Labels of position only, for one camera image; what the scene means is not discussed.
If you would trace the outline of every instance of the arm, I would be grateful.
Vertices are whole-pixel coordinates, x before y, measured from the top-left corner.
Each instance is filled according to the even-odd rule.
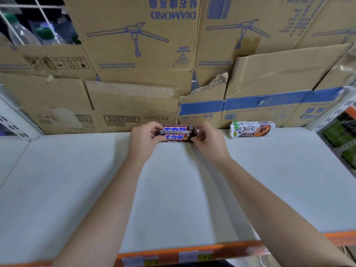
[[[125,235],[145,162],[164,136],[154,136],[163,127],[150,122],[135,127],[130,135],[130,150],[107,188],[54,260],[53,267],[112,267]]]
[[[356,266],[323,234],[257,181],[229,154],[224,135],[208,123],[192,141],[224,175],[248,220],[281,266]]]

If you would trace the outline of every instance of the hand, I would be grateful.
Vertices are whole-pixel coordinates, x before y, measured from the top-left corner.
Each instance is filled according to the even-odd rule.
[[[220,163],[231,159],[224,135],[207,122],[194,127],[198,135],[191,140],[200,149],[204,157],[211,163]]]
[[[134,127],[130,135],[129,156],[145,163],[151,157],[157,143],[166,141],[165,136],[155,136],[155,132],[161,129],[163,126],[157,122]]]

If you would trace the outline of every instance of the dove chocolate bar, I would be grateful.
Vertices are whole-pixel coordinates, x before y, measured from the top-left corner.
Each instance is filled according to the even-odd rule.
[[[269,136],[276,125],[269,122],[237,122],[230,125],[230,135],[234,138]]]
[[[163,125],[162,130],[157,130],[156,135],[163,135],[168,142],[191,142],[191,137],[197,135],[194,126]]]

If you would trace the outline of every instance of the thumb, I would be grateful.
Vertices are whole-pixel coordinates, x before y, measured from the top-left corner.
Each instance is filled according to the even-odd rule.
[[[163,135],[159,135],[159,136],[155,136],[155,137],[154,137],[154,141],[155,141],[156,143],[159,143],[159,142],[161,142],[161,141],[166,141],[166,140],[167,140],[166,137],[163,136]]]
[[[204,144],[200,139],[198,139],[197,137],[192,137],[190,139],[199,149],[202,147],[202,145]]]

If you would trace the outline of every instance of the ceiling fan illustration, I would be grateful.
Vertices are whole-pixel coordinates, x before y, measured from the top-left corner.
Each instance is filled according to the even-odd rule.
[[[243,40],[243,35],[246,33],[247,30],[254,31],[255,33],[258,33],[260,35],[263,35],[264,37],[269,38],[270,35],[265,33],[264,31],[256,28],[253,26],[255,22],[259,21],[259,19],[253,19],[251,21],[245,21],[241,22],[238,24],[230,24],[230,25],[220,25],[220,26],[211,26],[207,27],[207,30],[219,30],[219,29],[235,29],[235,28],[241,28],[241,36],[240,39],[235,47],[235,49],[240,49],[241,48],[241,42]]]
[[[350,29],[328,31],[328,32],[319,32],[319,33],[314,33],[311,36],[317,37],[317,36],[321,36],[321,35],[330,35],[330,34],[346,34],[344,40],[341,42],[341,44],[344,44],[344,43],[346,43],[347,40],[350,39],[351,36],[356,35],[356,27],[353,27]]]
[[[142,34],[142,35],[145,35],[147,37],[151,37],[151,38],[163,41],[163,42],[167,42],[167,43],[169,42],[169,40],[164,38],[164,37],[160,37],[158,35],[151,34],[149,32],[141,30],[141,27],[145,23],[146,22],[139,22],[136,25],[129,25],[129,26],[126,26],[125,28],[121,28],[121,29],[114,29],[114,30],[107,30],[107,31],[100,31],[100,32],[92,32],[92,33],[88,33],[87,36],[88,37],[94,37],[94,36],[99,36],[99,35],[130,33],[133,41],[135,42],[135,48],[136,48],[135,54],[136,54],[137,57],[140,57],[141,56],[141,52],[140,52],[139,46],[137,44],[137,34]]]

